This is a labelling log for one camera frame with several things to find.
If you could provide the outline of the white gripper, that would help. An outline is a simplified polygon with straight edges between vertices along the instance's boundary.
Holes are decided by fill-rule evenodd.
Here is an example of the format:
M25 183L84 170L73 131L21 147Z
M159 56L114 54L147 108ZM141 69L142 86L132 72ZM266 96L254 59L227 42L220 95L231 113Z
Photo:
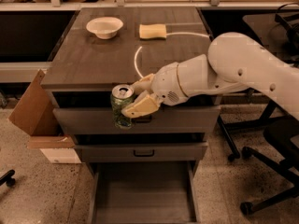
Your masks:
M179 85L177 62L162 67L155 75L140 78L131 87L138 97L121 110L130 119L156 112L162 102L166 105L178 105L188 100Z

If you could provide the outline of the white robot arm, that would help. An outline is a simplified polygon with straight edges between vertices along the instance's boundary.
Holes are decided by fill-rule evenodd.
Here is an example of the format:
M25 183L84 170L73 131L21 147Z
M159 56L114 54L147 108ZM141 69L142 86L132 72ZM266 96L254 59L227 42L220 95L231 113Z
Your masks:
M137 98L122 114L134 119L160 105L178 105L193 96L219 95L252 88L299 119L299 69L284 63L240 33L217 36L206 54L170 63L133 84Z

